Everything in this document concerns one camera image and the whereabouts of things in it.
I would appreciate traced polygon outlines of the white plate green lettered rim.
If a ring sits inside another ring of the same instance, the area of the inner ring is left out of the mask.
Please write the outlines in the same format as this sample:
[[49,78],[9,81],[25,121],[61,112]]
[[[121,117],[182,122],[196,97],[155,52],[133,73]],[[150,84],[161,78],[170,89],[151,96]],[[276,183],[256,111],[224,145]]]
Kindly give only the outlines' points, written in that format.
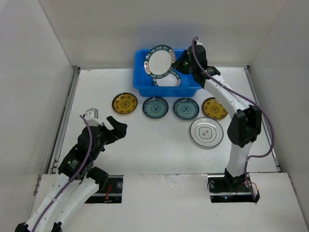
[[163,78],[153,78],[153,84],[157,87],[178,87],[181,84],[181,77],[177,72],[171,71]]

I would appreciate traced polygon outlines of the yellow patterned plate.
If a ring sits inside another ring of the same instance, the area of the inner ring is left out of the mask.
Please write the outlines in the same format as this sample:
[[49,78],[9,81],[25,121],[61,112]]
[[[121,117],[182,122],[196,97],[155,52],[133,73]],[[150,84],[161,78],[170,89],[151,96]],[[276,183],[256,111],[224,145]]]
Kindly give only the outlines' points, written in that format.
[[212,119],[221,120],[228,115],[227,110],[214,97],[206,99],[202,104],[203,113]]
[[113,110],[122,115],[132,113],[138,106],[138,99],[131,93],[120,93],[112,101]]

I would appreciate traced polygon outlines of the blue floral plate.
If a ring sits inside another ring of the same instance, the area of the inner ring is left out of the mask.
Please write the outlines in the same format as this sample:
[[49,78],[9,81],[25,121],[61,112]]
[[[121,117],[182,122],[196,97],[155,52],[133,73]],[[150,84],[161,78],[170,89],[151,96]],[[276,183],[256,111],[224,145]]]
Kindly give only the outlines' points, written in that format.
[[199,114],[198,103],[191,98],[178,99],[173,105],[173,112],[182,120],[192,120]]
[[149,97],[144,101],[142,111],[151,119],[160,119],[168,113],[169,104],[162,97]]

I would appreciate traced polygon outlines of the white plate grey emblem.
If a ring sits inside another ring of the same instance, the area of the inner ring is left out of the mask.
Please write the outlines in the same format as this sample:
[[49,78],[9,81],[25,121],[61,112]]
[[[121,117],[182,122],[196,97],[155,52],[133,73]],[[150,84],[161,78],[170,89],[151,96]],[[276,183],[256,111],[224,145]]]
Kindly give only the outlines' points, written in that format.
[[224,132],[222,126],[216,120],[201,117],[192,122],[190,135],[196,144],[212,148],[221,143]]

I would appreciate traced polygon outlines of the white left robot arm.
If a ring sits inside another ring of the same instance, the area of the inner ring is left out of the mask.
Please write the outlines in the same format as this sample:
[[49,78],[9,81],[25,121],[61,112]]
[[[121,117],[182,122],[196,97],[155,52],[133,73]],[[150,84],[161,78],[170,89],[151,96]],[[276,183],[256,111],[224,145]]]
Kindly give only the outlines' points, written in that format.
[[55,181],[33,215],[17,225],[17,232],[61,232],[77,210],[97,191],[108,187],[109,175],[94,161],[105,146],[126,136],[127,124],[112,116],[107,121],[113,129],[100,123],[97,117],[80,116],[85,128],[78,136],[58,168]]

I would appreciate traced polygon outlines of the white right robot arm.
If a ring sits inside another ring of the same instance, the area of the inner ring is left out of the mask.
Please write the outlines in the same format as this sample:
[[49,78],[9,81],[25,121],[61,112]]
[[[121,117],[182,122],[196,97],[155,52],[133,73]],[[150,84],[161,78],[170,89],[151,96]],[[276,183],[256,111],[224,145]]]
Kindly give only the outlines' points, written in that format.
[[231,118],[227,135],[231,152],[223,185],[235,191],[245,182],[245,164],[253,142],[261,132],[262,112],[254,102],[240,96],[225,82],[221,73],[208,66],[206,49],[200,42],[193,42],[172,65],[182,74],[191,74],[195,82],[216,98]]

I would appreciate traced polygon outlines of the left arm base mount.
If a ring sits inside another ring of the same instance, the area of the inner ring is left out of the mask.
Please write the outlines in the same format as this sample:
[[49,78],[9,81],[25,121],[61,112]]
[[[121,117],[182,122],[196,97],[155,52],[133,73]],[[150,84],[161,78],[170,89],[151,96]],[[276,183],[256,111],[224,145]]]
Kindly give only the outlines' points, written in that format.
[[122,202],[122,191],[123,191],[123,175],[111,175],[108,178],[108,182],[105,188],[100,188],[96,193],[94,193],[88,200],[85,201],[86,204],[114,204]]

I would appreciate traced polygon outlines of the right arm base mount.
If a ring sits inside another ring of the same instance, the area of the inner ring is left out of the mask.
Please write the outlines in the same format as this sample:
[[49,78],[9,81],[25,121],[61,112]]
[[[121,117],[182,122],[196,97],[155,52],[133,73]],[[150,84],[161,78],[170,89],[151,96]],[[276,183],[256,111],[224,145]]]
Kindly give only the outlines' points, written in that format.
[[208,175],[211,203],[257,203],[260,193],[250,176],[233,178],[228,174]]

